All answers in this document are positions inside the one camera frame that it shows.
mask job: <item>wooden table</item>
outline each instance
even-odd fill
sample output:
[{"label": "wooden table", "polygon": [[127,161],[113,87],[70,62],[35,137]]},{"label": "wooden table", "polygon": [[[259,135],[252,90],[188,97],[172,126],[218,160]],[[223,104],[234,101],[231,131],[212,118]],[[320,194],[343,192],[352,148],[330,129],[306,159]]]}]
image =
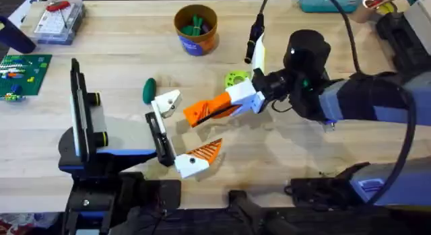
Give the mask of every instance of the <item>wooden table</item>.
[{"label": "wooden table", "polygon": [[[220,43],[209,55],[192,57],[176,36],[173,16],[190,1],[87,1],[87,16],[71,46],[39,45],[34,54],[53,54],[38,96],[25,102],[0,102],[0,212],[63,211],[72,179],[57,165],[57,144],[71,126],[71,58],[81,63],[88,89],[99,91],[105,114],[143,122],[151,111],[142,102],[149,77],[158,93],[179,89],[180,110],[165,123],[181,153],[223,137],[219,160],[197,178],[183,180],[182,208],[225,207],[230,189],[245,189],[258,204],[289,206],[284,185],[296,177],[335,175],[352,164],[394,162],[405,125],[343,121],[324,133],[316,122],[294,111],[247,113],[188,128],[181,110],[223,91],[224,75],[249,69],[243,63],[246,42],[261,1],[194,1],[215,10]],[[22,29],[30,34],[44,9],[35,3]],[[354,72],[349,40],[336,13],[303,13],[295,0],[269,0],[265,8],[266,69],[282,68],[289,36],[296,30],[322,33],[332,51],[332,78]],[[359,60],[366,73],[391,69],[376,34],[366,24],[352,24]],[[279,104],[279,108],[288,104]],[[410,158],[430,155],[430,128],[418,127]],[[131,168],[148,178],[179,178],[176,170],[151,160]]]}]

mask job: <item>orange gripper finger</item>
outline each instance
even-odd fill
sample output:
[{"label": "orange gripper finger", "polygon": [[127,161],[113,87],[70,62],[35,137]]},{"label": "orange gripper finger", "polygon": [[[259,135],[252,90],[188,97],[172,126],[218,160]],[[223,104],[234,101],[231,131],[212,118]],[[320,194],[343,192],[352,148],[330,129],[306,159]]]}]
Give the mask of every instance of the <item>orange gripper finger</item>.
[{"label": "orange gripper finger", "polygon": [[186,154],[195,156],[196,158],[200,158],[203,160],[207,160],[208,164],[212,164],[216,159],[220,148],[222,147],[222,139],[215,140],[207,145],[203,145],[197,149],[191,150]]},{"label": "orange gripper finger", "polygon": [[[197,122],[199,120],[205,118],[206,116],[210,115],[211,113],[217,110],[221,110],[223,108],[229,107],[231,105],[230,101],[231,99],[230,99],[229,93],[224,92],[223,94],[220,94],[219,96],[215,97],[213,100],[199,101],[198,103],[185,108],[183,112],[190,126],[196,127]],[[224,111],[216,116],[213,116],[213,118],[217,119],[217,118],[229,116],[238,107],[239,106],[229,108],[227,111]]]}]

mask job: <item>pen holder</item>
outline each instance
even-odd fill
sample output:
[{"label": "pen holder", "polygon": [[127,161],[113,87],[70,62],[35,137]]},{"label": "pen holder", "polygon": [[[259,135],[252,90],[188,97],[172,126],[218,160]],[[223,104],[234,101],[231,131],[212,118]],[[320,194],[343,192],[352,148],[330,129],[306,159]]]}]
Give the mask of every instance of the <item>pen holder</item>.
[{"label": "pen holder", "polygon": [[350,14],[349,18],[356,23],[367,22],[373,14],[376,13],[376,9],[371,9],[365,6],[365,1],[359,4],[356,10]]},{"label": "pen holder", "polygon": [[[194,15],[198,15],[208,26],[209,31],[199,36],[189,36],[183,34],[181,29],[189,24]],[[193,56],[202,56],[207,54],[215,43],[217,31],[217,15],[211,8],[204,5],[188,5],[178,11],[174,18],[176,33],[180,38],[184,49]]]},{"label": "pen holder", "polygon": [[0,16],[0,22],[4,25],[0,30],[0,42],[24,54],[31,53],[36,48],[32,40],[6,17]]}]

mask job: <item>green gear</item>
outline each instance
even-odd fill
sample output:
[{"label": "green gear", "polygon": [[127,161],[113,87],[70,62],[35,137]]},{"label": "green gear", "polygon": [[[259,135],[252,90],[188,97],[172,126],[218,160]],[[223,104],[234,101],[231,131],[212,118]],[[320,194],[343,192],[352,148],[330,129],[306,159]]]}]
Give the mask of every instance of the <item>green gear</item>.
[{"label": "green gear", "polygon": [[242,71],[242,70],[231,71],[224,77],[224,87],[227,88],[230,86],[234,86],[235,79],[236,81],[238,81],[238,79],[240,81],[244,81],[245,78],[250,78],[250,74],[247,71]]}]

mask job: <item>green toy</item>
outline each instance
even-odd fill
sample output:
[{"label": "green toy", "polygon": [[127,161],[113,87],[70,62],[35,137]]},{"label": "green toy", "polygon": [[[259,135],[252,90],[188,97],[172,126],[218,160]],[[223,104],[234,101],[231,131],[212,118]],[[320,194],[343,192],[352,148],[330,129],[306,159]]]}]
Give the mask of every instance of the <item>green toy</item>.
[{"label": "green toy", "polygon": [[201,34],[201,26],[203,19],[197,17],[197,15],[193,16],[193,33],[192,36],[198,36]]},{"label": "green toy", "polygon": [[181,33],[191,36],[193,34],[193,26],[184,26],[181,29]]},{"label": "green toy", "polygon": [[192,26],[189,25],[181,28],[181,33],[186,34],[187,36],[200,36],[203,19],[194,15],[192,22]]},{"label": "green toy", "polygon": [[146,104],[150,104],[156,97],[156,81],[154,78],[149,78],[142,90],[142,100]]},{"label": "green toy", "polygon": [[244,81],[244,79],[250,78],[247,71],[236,70],[229,72],[224,78],[224,87],[234,86],[237,83]]},{"label": "green toy", "polygon": [[22,87],[22,96],[38,95],[52,55],[6,55],[0,63],[0,73],[20,73],[21,78],[0,78],[0,96],[11,91],[13,85]]}]

